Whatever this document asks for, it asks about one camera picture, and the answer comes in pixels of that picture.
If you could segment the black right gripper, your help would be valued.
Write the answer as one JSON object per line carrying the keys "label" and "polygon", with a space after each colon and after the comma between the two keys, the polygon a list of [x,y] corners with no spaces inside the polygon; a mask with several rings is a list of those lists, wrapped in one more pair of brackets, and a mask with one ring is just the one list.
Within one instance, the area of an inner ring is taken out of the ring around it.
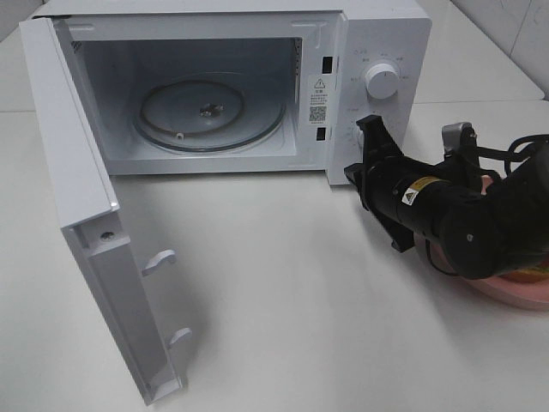
{"label": "black right gripper", "polygon": [[381,116],[366,116],[356,125],[364,135],[363,163],[346,167],[344,173],[362,207],[382,224],[397,251],[412,248],[415,233],[436,241],[442,207],[435,191],[446,180],[434,167],[403,155]]}

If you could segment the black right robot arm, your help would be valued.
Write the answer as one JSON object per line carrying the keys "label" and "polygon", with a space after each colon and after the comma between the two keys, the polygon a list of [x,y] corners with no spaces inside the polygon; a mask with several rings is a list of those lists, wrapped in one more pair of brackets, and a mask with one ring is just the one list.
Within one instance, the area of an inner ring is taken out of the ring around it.
{"label": "black right robot arm", "polygon": [[442,249],[454,273],[486,279],[540,264],[548,254],[548,137],[481,147],[470,123],[442,129],[443,161],[404,155],[383,119],[356,125],[362,160],[345,168],[363,207],[405,252],[415,234]]}

